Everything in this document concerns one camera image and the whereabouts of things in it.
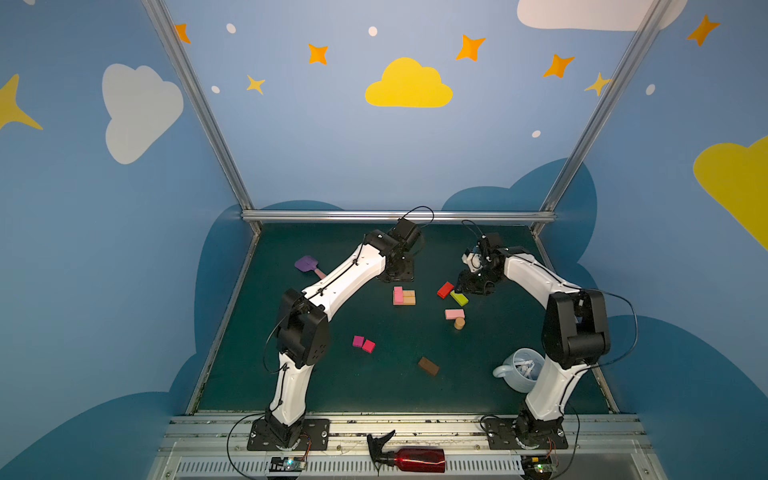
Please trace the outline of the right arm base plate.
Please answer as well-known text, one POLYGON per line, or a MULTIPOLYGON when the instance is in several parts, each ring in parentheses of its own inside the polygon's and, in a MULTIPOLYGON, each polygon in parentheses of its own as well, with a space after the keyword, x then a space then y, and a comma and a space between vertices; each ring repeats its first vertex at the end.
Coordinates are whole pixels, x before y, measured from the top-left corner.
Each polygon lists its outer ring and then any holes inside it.
POLYGON ((484 416, 480 419, 491 450, 567 450, 570 445, 565 432, 558 427, 550 433, 533 433, 532 437, 518 435, 515 417, 484 416))

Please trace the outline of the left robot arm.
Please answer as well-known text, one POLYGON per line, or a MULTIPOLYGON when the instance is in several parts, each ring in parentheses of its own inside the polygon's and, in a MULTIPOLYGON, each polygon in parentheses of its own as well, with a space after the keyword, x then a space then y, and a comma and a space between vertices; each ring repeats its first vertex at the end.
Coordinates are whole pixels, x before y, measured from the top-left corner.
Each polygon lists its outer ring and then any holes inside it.
POLYGON ((271 332, 278 351, 277 384, 264 414, 268 437, 277 448, 291 449, 300 440, 311 374, 329 350, 334 315, 374 278, 411 281, 410 250, 420 236, 421 229, 404 219, 387 232, 374 230, 324 278, 301 291, 288 289, 283 294, 271 332))

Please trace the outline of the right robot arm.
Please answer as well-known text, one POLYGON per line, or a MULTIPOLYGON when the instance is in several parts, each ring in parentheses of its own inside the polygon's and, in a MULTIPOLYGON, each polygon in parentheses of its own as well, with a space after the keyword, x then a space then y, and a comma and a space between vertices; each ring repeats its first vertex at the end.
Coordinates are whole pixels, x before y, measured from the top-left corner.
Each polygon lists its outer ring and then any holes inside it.
POLYGON ((467 269, 458 277, 461 292, 485 295, 505 278, 521 286, 545 309, 541 334, 544 365, 514 424, 518 443, 537 447, 561 429, 565 405, 579 380, 610 351, 604 296, 562 279, 522 251, 466 251, 462 262, 467 269))

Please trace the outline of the yellow-green wood block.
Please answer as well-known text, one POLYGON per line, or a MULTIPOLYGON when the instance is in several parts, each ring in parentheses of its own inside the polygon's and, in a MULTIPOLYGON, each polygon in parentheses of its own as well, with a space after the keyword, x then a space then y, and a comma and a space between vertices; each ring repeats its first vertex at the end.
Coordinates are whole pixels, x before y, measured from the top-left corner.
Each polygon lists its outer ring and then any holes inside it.
POLYGON ((469 299, 463 294, 456 291, 450 292, 451 298, 457 302, 457 304, 461 307, 464 307, 469 303, 469 299))

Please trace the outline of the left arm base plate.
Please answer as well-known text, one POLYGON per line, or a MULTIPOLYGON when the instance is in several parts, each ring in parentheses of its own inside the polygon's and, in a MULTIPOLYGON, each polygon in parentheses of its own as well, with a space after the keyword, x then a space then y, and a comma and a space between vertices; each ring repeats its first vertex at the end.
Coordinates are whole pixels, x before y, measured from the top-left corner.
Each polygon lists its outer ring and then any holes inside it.
POLYGON ((328 448, 328 419, 299 420, 287 426, 260 418, 253 422, 246 449, 248 451, 325 451, 328 448))

